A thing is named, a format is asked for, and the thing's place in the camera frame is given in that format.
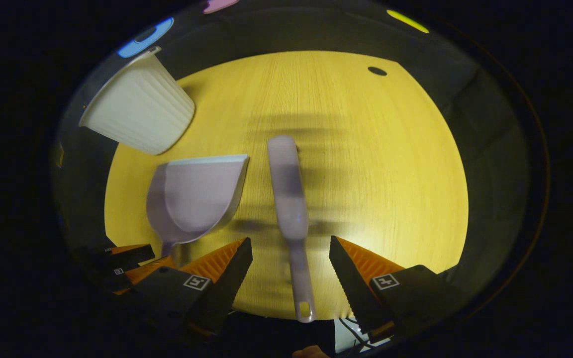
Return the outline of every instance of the yellow wooden surface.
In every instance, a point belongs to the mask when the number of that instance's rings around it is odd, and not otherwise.
[[[385,77],[367,67],[385,70]],[[468,224],[464,168],[427,93],[398,63],[341,52],[283,52],[220,64],[178,81],[196,104],[167,152],[118,145],[105,193],[105,229],[118,246],[161,241],[145,199],[157,165],[248,154],[245,187],[225,227],[185,245],[192,259],[245,236],[253,263],[234,308],[294,319],[288,252],[277,227],[267,141],[299,149],[309,210],[307,255],[318,319],[350,314],[328,260],[330,235],[403,267],[440,272],[459,262]]]

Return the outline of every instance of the ribbed plastic container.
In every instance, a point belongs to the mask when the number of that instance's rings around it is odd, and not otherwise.
[[[189,126],[195,105],[156,52],[146,52],[116,73],[79,125],[148,154],[169,149]]]

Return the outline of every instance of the black cable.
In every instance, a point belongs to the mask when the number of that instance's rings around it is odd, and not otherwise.
[[[353,334],[353,336],[355,336],[355,339],[357,339],[357,340],[360,342],[360,344],[364,345],[364,347],[375,348],[374,345],[369,345],[369,344],[367,344],[366,342],[364,342],[364,340],[362,340],[362,337],[360,337],[360,335],[358,335],[357,333],[355,333],[355,331],[353,331],[353,329],[351,329],[351,328],[348,326],[348,324],[346,324],[346,322],[344,322],[343,319],[339,319],[339,322],[341,322],[341,324],[343,324],[344,327],[346,327],[346,329],[348,329],[348,330]]]

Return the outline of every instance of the black background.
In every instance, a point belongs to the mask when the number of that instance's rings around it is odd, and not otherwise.
[[[548,136],[552,188],[537,247],[500,296],[461,326],[389,354],[573,354],[573,2],[416,0],[412,6],[475,39],[523,86]],[[139,344],[146,334],[135,334],[122,308],[70,263],[50,207],[46,154],[81,79],[109,50],[179,7],[143,0],[0,2],[0,356],[133,356],[164,348]],[[252,340],[248,345],[262,351],[286,338]]]

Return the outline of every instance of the dustpan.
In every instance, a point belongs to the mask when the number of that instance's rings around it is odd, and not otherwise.
[[[243,154],[184,159],[156,168],[147,195],[147,218],[162,240],[162,256],[234,215],[247,163]]]

